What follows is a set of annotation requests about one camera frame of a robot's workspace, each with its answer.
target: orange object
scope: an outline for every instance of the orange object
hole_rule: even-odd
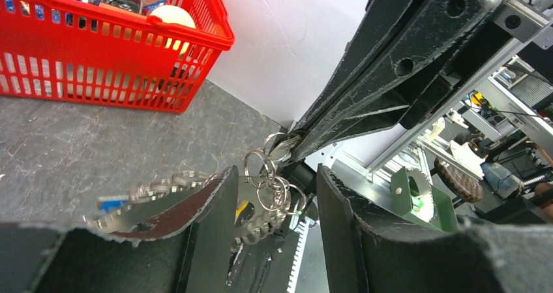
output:
[[[75,0],[13,0],[14,12],[0,0],[0,94],[184,112],[235,37],[221,0],[168,2],[196,29]]]

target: worktable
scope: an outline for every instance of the worktable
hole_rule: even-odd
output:
[[[183,114],[0,97],[0,221],[80,221],[98,196],[241,168],[280,126],[205,81]]]

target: cable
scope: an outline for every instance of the cable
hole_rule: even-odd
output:
[[[543,82],[545,82],[545,83],[547,83],[547,84],[553,86],[553,84],[551,84],[551,82],[550,82],[549,80],[547,80],[544,76],[541,76],[541,75],[535,74],[535,73],[533,73],[533,72],[530,72],[530,71],[528,71],[528,70],[526,70],[526,69],[524,69],[524,68],[522,68],[522,67],[514,66],[514,65],[509,65],[509,64],[504,64],[503,66],[504,66],[504,67],[507,67],[507,68],[510,68],[510,69],[518,70],[518,71],[520,71],[520,72],[522,72],[522,73],[524,73],[524,74],[527,74],[527,75],[529,75],[529,76],[532,76],[532,77],[534,77],[534,78],[536,78],[536,79],[538,79],[538,80],[542,80]]]
[[[516,167],[516,165],[514,164],[514,162],[513,162],[513,161],[510,161],[510,163],[513,165],[513,167],[515,168],[516,172],[518,173],[518,179],[522,179],[522,178],[523,178],[523,177],[522,177],[522,173],[528,172],[528,171],[532,170],[532,169],[526,169],[526,168],[528,167],[528,164],[529,164],[530,162],[531,162],[531,159],[529,160],[529,159],[528,159],[528,155],[525,155],[524,167],[522,168],[523,171],[521,172],[521,171]],[[497,184],[497,188],[494,190],[494,193],[497,194],[497,193],[499,192],[499,190],[500,190],[500,185],[501,185],[506,179],[509,179],[509,177],[514,176],[514,175],[515,175],[514,173],[512,173],[512,172],[509,171],[509,175],[508,175],[508,176],[504,177],[503,179],[499,179],[499,180],[498,180],[498,184]]]
[[[290,230],[294,231],[294,230],[297,228],[297,226],[299,226],[299,223],[300,223],[302,220],[305,219],[305,217],[307,216],[307,214],[306,214],[306,213],[307,213],[307,209],[309,208],[309,206],[311,206],[311,203],[313,202],[313,198],[315,198],[315,196],[316,196],[315,194],[309,196],[309,198],[307,199],[306,206],[305,206],[305,208],[304,208],[304,212],[302,212],[302,213],[300,214],[300,216],[298,216],[298,218],[297,218],[297,223],[295,224],[295,227],[294,227],[293,229],[290,229]]]
[[[478,100],[478,102],[480,102],[480,104],[483,104],[482,101],[480,99],[478,99],[478,97],[474,96],[474,98],[476,100]],[[474,107],[474,106],[469,106],[470,108],[473,108],[473,109],[476,109],[476,110],[482,110],[482,108],[478,108],[478,107]],[[507,110],[497,110],[497,109],[493,109],[493,111],[495,112],[501,112],[503,114],[513,114],[513,115],[521,115],[521,116],[528,116],[528,117],[538,117],[538,118],[542,118],[542,116],[540,115],[531,115],[531,114],[524,114],[522,112],[508,112]]]

